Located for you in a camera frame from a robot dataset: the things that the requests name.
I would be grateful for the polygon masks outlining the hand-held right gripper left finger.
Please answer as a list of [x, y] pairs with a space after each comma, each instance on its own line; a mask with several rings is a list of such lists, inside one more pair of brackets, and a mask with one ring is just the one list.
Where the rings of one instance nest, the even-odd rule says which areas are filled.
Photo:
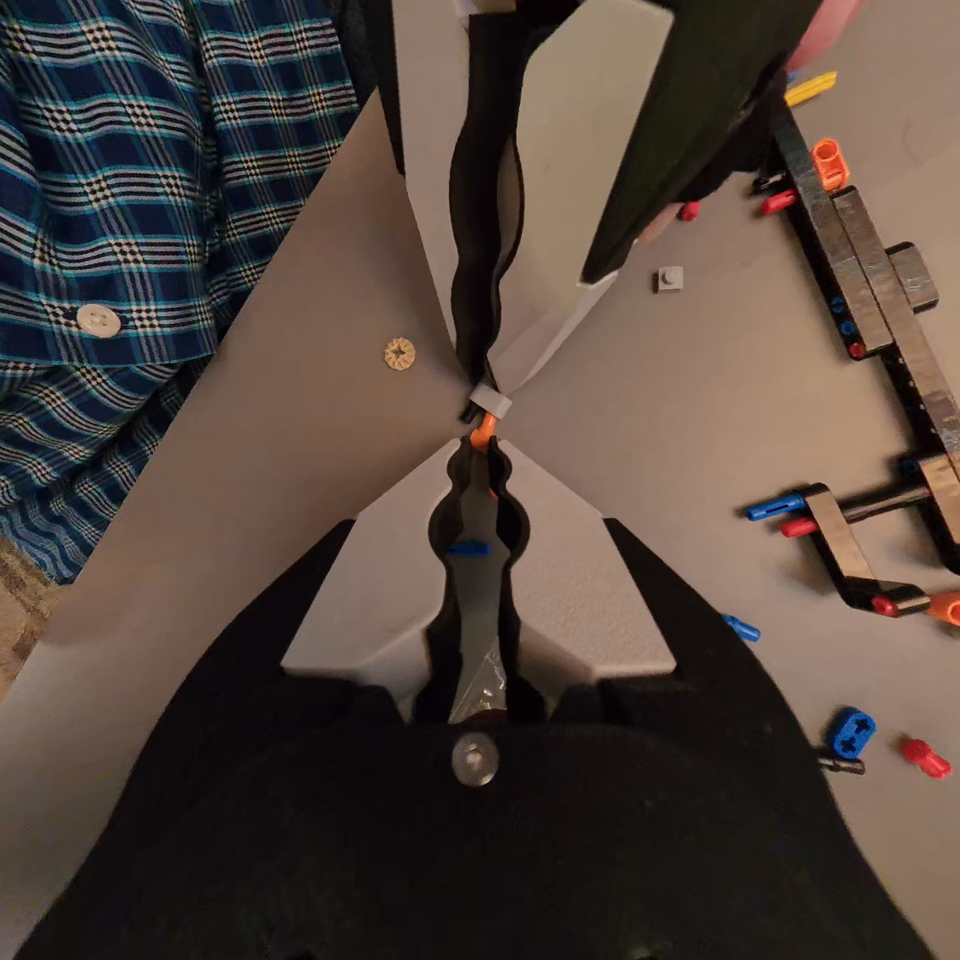
[[356, 516], [284, 654], [288, 675], [382, 688], [414, 722], [450, 721], [463, 654], [449, 551], [466, 490], [462, 437]]

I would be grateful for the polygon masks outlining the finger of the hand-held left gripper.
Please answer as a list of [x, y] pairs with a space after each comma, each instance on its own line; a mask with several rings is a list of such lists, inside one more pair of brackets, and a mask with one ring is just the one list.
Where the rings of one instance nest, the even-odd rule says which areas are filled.
[[502, 395], [534, 377], [616, 281], [617, 267], [583, 279], [586, 261], [673, 24], [652, 2], [583, 2], [527, 62], [514, 137], [522, 223], [487, 352]]
[[407, 194], [446, 331], [475, 392], [494, 392], [498, 201], [469, 120], [472, 16], [490, 2], [394, 1], [393, 61]]

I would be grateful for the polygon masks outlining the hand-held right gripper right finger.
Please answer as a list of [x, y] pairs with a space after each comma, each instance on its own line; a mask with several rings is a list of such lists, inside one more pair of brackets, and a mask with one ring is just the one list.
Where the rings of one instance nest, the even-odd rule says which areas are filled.
[[489, 441], [487, 465], [507, 550], [497, 640], [508, 718], [541, 721], [573, 688], [672, 674], [603, 514], [509, 441]]

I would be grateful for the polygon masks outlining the grey lego axle subassembly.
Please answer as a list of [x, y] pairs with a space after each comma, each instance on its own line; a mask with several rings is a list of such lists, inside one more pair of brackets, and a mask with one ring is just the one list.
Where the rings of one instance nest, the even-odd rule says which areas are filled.
[[494, 376], [489, 360], [485, 360], [481, 375], [472, 387], [462, 413], [460, 423], [468, 425], [478, 417], [490, 414], [497, 421], [503, 419], [512, 405], [510, 397], [498, 390], [498, 381]]

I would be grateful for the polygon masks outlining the yellow lego piece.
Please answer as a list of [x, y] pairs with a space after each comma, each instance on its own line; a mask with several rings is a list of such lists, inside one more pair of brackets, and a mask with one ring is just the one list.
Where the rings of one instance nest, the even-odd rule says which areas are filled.
[[784, 93], [786, 106], [793, 110], [816, 97], [833, 90], [838, 79], [837, 71], [828, 71], [818, 76], [788, 84]]

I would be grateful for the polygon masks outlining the long black lego beam assembly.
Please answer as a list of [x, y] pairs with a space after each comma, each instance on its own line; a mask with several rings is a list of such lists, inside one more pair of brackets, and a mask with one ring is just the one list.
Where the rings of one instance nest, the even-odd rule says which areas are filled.
[[883, 362], [919, 449], [941, 454], [958, 474], [958, 402], [893, 258], [858, 188], [823, 186], [814, 149], [786, 106], [774, 114], [755, 189], [766, 192], [759, 216], [789, 217], [848, 356]]

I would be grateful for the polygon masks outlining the clear plastic bag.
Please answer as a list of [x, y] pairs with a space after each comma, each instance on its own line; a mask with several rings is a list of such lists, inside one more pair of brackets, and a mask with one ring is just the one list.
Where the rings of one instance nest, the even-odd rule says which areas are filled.
[[492, 644], [467, 671], [466, 680], [455, 695], [447, 723], [451, 726], [474, 722], [497, 722], [508, 716], [507, 676], [498, 644]]

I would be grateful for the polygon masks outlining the plaid shirt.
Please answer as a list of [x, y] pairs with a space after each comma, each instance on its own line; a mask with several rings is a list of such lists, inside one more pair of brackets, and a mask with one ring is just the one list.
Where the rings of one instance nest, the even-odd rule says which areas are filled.
[[79, 575], [376, 86], [361, 2], [1, 3], [2, 539]]

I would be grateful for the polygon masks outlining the blue connector with black pin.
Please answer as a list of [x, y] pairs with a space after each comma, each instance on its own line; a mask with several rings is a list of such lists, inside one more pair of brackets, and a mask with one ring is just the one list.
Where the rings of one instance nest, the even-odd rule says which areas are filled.
[[816, 750], [818, 766], [826, 772], [863, 777], [862, 755], [878, 730], [874, 718], [853, 706], [845, 706], [824, 729], [822, 745]]

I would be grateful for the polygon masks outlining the black lego frame assembly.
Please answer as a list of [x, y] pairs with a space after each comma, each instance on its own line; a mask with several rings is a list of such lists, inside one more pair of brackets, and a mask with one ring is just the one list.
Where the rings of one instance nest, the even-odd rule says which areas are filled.
[[786, 539], [808, 537], [846, 606], [884, 618], [926, 615], [959, 625], [958, 589], [929, 594], [909, 582], [882, 580], [855, 536], [856, 524], [902, 510], [916, 510], [948, 571], [959, 571], [958, 466], [947, 455], [929, 455], [892, 485], [837, 499], [824, 484], [812, 484], [745, 507], [751, 522], [783, 518]]

